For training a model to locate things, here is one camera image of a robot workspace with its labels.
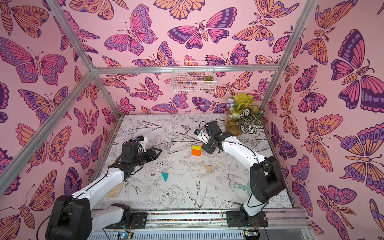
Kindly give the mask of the yellow block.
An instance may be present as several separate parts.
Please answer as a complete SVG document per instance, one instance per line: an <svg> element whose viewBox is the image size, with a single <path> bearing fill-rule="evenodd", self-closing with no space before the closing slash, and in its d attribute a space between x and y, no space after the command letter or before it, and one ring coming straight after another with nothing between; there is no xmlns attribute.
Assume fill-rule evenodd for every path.
<svg viewBox="0 0 384 240"><path fill-rule="evenodd" d="M201 151L201 150L202 150L202 147L201 147L201 146L196 146L196 145L194 145L194 146L193 146L193 150Z"/></svg>

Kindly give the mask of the orange small block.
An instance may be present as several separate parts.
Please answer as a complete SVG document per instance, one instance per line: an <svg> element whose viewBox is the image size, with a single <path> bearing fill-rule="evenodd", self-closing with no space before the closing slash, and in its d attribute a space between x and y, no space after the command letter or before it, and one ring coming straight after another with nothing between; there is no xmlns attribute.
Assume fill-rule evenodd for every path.
<svg viewBox="0 0 384 240"><path fill-rule="evenodd" d="M192 155L192 156L200 157L201 154L202 154L202 151L201 151L201 150L192 149L192 151L191 151L191 155Z"/></svg>

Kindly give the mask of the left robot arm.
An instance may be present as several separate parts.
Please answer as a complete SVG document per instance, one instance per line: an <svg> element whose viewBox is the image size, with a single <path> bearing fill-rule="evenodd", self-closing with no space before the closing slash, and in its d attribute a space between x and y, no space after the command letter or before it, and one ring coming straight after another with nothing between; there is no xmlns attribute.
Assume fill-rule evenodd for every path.
<svg viewBox="0 0 384 240"><path fill-rule="evenodd" d="M52 213L47 218L45 238L86 240L94 232L109 226L133 225L130 206L112 204L102 210L94 210L94 206L110 190L137 173L136 167L157 160L161 153L158 148L146 149L146 139L142 136L124 142L121 154L102 176L79 191L55 200Z"/></svg>

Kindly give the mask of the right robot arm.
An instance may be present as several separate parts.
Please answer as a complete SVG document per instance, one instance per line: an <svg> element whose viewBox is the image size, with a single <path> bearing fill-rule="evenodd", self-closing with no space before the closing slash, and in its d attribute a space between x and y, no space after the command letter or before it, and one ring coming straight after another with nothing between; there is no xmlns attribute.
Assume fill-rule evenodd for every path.
<svg viewBox="0 0 384 240"><path fill-rule="evenodd" d="M238 140L232 133L223 132L217 121L205 123L194 134L203 141L208 154L225 152L233 156L250 172L250 196L241 205L240 213L248 224L267 205L269 200L286 189L279 161L274 156L265 157Z"/></svg>

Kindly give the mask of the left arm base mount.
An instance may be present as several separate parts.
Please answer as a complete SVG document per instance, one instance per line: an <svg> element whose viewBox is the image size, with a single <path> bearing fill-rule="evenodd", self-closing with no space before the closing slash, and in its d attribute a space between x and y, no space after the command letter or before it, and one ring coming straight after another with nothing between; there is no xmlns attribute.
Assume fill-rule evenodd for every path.
<svg viewBox="0 0 384 240"><path fill-rule="evenodd" d="M148 213L145 212L129 212L123 214L123 218L116 224L114 229L144 229L147 224Z"/></svg>

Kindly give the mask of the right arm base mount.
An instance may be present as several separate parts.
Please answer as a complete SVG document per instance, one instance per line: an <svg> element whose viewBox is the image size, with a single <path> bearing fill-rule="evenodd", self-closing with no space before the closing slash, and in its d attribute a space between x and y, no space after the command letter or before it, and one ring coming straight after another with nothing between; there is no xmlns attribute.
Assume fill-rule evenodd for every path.
<svg viewBox="0 0 384 240"><path fill-rule="evenodd" d="M227 225L229 228L247 228L247 227L268 227L266 213L260 211L253 217L249 217L241 211L225 212Z"/></svg>

